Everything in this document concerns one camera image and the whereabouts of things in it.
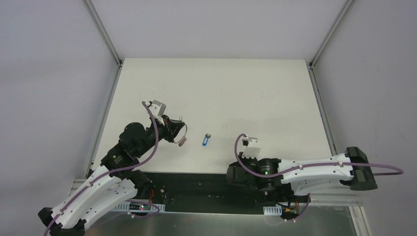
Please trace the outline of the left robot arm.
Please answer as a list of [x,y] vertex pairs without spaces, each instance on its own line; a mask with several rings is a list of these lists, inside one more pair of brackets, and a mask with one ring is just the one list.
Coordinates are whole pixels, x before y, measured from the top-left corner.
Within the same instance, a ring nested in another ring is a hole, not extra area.
[[103,215],[122,202],[149,195],[151,181],[136,168],[148,150],[155,154],[159,141],[174,143],[186,128],[181,120],[167,115],[151,120],[144,128],[139,122],[128,124],[101,164],[66,200],[55,207],[45,207],[38,217],[46,226],[44,235],[83,236]]

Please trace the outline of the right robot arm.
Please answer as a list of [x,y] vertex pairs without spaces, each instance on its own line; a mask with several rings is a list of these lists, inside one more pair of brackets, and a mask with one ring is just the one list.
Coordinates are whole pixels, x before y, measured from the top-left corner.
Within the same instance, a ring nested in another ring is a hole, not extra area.
[[348,147],[342,154],[310,160],[243,157],[229,165],[229,185],[261,192],[274,191],[290,202],[297,196],[337,186],[353,191],[378,188],[366,154],[358,147]]

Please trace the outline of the silver metal keyring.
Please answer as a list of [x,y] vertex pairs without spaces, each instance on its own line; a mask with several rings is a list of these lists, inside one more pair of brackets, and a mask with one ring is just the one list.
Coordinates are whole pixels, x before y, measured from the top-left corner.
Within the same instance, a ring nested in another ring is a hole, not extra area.
[[188,126],[183,121],[182,116],[179,116],[177,119],[183,126],[178,130],[178,133],[174,136],[174,144],[178,145],[179,147],[184,146],[185,142],[187,141],[187,132],[188,132]]

